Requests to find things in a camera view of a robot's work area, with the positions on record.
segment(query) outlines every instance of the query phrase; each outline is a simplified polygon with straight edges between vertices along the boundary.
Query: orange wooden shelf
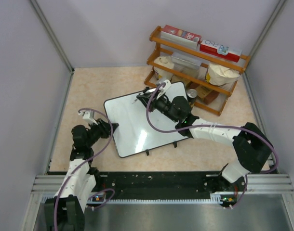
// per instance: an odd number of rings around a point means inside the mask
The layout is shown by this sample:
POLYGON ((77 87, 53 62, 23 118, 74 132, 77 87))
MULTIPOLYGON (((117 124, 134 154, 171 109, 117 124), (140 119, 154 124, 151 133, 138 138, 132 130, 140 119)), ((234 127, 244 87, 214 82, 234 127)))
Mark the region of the orange wooden shelf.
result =
MULTIPOLYGON (((190 81, 192 81, 194 83, 203 85, 203 86, 205 86, 205 87, 207 87, 209 89, 212 89, 212 90, 215 90, 215 91, 219 92, 220 94, 224 94, 225 95, 225 97, 223 98, 224 100, 223 100, 222 105, 220 106, 220 108, 218 110, 216 110, 214 108, 211 108, 208 105, 203 104, 199 100, 197 100, 195 102, 195 104, 194 104, 195 106, 197 106, 199 108, 202 108, 204 110, 207 110, 207 111, 209 111, 211 113, 214 113, 214 114, 216 114, 218 116, 221 115, 221 113, 222 113, 222 111, 223 111, 223 109, 224 109, 224 107, 226 105, 226 102, 227 102, 228 98, 232 95, 232 93, 233 93, 233 91, 234 91, 234 89, 236 87, 237 81, 235 81, 231 85, 231 87, 228 89, 227 87, 225 88, 225 87, 219 87, 219 86, 209 84, 204 79, 197 79, 197 78, 194 78, 192 76, 181 73, 180 71, 177 71, 177 70, 174 70, 174 69, 169 69, 169 68, 167 68, 165 66, 156 64, 154 61, 155 61, 155 59, 157 57, 159 57, 161 55, 161 53, 165 53, 167 55, 172 55, 173 54, 173 51, 170 51, 168 49, 164 49, 164 48, 161 47, 161 45, 165 45, 167 47, 177 49, 179 51, 186 52, 188 54, 191 54, 193 56, 205 59, 207 61, 210 61, 210 62, 219 64, 219 65, 231 68, 233 70, 239 71, 240 74, 242 74, 245 71, 245 69, 247 68, 247 65, 248 65, 251 57, 242 54, 241 59, 244 59, 245 62, 244 62, 243 66, 238 66, 238 65, 233 64, 233 63, 231 63, 229 61, 225 61, 225 60, 210 56, 210 55, 208 55, 206 53, 191 50, 189 48, 186 48, 186 47, 174 44, 172 42, 160 39, 159 35, 160 35, 161 30, 162 30, 162 28, 160 26, 158 26, 150 35, 149 40, 156 42, 156 47, 155 47, 154 51, 151 53, 151 55, 148 57, 147 64, 152 65, 153 67, 157 67, 159 69, 162 69, 164 71, 170 72, 170 73, 172 73, 172 74, 174 74, 176 76, 179 76, 181 78, 188 79, 188 80, 190 80, 190 81)), ((205 68, 208 68, 208 65, 204 64, 204 63, 202 63, 201 66, 205 67, 205 68)), ((150 80, 153 78, 153 76, 154 76, 154 68, 152 68, 151 72, 149 73, 149 75, 145 79, 144 83, 146 85, 150 86, 150 87, 156 87, 156 85, 154 83, 150 82, 150 80)))

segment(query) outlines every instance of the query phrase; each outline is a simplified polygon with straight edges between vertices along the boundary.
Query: white wall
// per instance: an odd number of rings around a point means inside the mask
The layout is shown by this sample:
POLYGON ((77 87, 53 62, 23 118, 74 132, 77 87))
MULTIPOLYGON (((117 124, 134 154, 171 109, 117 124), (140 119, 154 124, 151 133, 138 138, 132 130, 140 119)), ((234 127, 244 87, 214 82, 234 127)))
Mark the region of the white wall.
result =
POLYGON ((248 73, 267 134, 281 154, 280 169, 294 186, 294 0, 287 1, 248 73))
POLYGON ((27 0, 0 0, 0 231, 20 229, 69 72, 27 0))
POLYGON ((170 24, 249 53, 278 0, 38 0, 74 67, 142 65, 170 24))

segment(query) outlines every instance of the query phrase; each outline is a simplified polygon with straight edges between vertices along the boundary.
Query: red box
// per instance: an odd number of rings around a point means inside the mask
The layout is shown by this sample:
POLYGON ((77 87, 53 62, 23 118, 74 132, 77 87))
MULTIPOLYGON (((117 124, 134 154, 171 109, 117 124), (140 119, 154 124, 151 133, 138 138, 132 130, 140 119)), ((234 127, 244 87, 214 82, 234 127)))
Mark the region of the red box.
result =
POLYGON ((161 31, 161 38, 171 40, 181 45, 196 49, 201 39, 200 35, 166 25, 161 31))
POLYGON ((200 51, 213 54, 215 56, 238 62, 242 53, 242 50, 233 49, 221 44, 204 39, 200 44, 200 51))

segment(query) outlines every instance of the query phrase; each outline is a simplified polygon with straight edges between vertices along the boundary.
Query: metal can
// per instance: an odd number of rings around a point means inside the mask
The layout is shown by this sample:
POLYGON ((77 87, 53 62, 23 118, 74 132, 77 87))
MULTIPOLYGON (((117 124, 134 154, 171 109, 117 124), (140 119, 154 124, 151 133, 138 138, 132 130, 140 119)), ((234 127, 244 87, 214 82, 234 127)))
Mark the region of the metal can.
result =
POLYGON ((193 108, 196 98, 197 98, 197 92, 195 89, 187 90, 187 101, 189 102, 190 107, 193 108))

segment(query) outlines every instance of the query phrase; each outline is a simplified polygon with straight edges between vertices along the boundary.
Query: red label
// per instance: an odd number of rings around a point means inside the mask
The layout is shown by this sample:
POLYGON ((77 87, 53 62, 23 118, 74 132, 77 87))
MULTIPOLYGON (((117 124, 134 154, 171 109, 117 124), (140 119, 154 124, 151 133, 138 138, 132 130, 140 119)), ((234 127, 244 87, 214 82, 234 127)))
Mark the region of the red label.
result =
POLYGON ((162 29, 162 31, 166 32, 166 33, 169 33, 169 34, 172 34, 172 35, 176 35, 178 37, 181 37, 181 38, 184 38, 184 39, 187 39, 187 40, 194 41, 194 42, 199 42, 200 39, 201 39, 200 35, 197 35, 197 34, 194 34, 194 33, 191 33, 191 32, 187 32, 187 31, 184 31, 184 30, 181 30, 181 29, 178 29, 176 27, 169 26, 169 25, 166 25, 162 29))

